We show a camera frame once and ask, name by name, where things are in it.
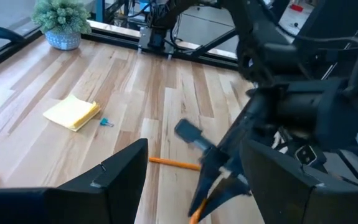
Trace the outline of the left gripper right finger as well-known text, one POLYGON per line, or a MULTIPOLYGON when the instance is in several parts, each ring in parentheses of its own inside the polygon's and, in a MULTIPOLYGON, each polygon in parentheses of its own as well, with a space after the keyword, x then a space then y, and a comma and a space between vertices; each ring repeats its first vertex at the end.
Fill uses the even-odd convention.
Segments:
POLYGON ((266 224, 358 224, 358 186, 254 140, 242 164, 266 224))

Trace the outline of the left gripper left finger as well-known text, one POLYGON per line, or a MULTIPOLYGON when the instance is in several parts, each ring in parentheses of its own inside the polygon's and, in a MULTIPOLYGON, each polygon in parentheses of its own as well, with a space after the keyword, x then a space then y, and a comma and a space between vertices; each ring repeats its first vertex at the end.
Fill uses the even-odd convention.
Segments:
POLYGON ((58 187, 0 189, 0 224, 133 224, 147 164, 141 138, 58 187))

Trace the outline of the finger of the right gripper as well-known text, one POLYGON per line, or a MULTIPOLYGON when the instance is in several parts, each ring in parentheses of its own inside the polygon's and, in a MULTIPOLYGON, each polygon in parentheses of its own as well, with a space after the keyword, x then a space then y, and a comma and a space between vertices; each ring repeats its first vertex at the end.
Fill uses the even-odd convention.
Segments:
POLYGON ((201 221, 223 203, 238 195, 251 196, 248 180, 241 174, 237 176, 230 174, 227 178, 223 178, 210 195, 202 201, 199 207, 198 221, 201 221))
POLYGON ((188 216, 191 217, 207 199, 210 188, 220 176, 220 167, 228 161, 228 154, 211 147, 202 153, 200 174, 188 216))

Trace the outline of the orange wooden pencil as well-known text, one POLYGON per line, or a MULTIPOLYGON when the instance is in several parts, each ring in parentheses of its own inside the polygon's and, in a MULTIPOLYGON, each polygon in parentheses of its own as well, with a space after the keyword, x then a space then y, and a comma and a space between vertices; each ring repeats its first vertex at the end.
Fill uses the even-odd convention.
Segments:
POLYGON ((206 203, 207 203, 207 199, 205 198, 205 199, 203 199, 203 201, 200 204, 200 206, 198 207, 198 209, 190 217, 189 224, 198 224, 199 223, 201 213, 203 212, 203 209, 204 209, 206 203))
POLYGON ((148 161, 158 163, 158 164, 167 165, 167 166, 178 167, 181 169, 189 169, 189 170, 196 170, 196 171, 201 170, 201 166, 196 165, 196 164, 189 164, 189 163, 173 161, 173 160, 169 160, 169 159, 162 159, 162 158, 158 158, 158 157, 149 157, 148 161))

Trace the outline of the yellow sticky note pad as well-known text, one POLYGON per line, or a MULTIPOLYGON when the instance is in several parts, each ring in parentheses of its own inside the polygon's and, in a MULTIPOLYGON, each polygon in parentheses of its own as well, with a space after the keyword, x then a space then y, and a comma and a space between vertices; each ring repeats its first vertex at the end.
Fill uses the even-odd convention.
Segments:
POLYGON ((44 112, 43 116, 56 124, 77 132, 97 115, 100 110, 100 105, 95 101, 89 103, 79 100, 74 95, 69 95, 44 112))

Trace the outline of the green potted plant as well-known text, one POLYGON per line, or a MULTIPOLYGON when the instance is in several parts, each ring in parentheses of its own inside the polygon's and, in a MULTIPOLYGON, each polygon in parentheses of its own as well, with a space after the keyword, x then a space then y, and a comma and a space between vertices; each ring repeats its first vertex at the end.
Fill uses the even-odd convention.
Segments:
POLYGON ((90 13, 76 0, 36 0, 32 21, 47 42, 59 50, 74 50, 91 32, 90 13))

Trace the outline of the black aluminium table frame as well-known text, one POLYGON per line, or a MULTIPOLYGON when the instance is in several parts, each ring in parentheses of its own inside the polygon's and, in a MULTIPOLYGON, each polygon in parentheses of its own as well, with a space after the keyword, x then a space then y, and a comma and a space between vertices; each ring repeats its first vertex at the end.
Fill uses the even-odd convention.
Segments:
MULTIPOLYGON (((205 45, 179 42, 176 47, 173 47, 169 43, 166 43, 163 50, 156 50, 148 46, 150 33, 148 28, 137 31, 97 21, 90 21, 89 23, 92 27, 92 33, 82 35, 82 38, 86 40, 135 49, 139 53, 146 52, 167 56, 169 59, 179 58, 229 70, 238 69, 237 57, 234 53, 216 49, 216 46, 235 35, 234 30, 226 32, 205 45)), ((6 39, 0 39, 0 63, 18 53, 21 49, 41 37, 41 35, 40 29, 36 27, 26 35, 22 35, 25 38, 23 42, 13 43, 6 39)))

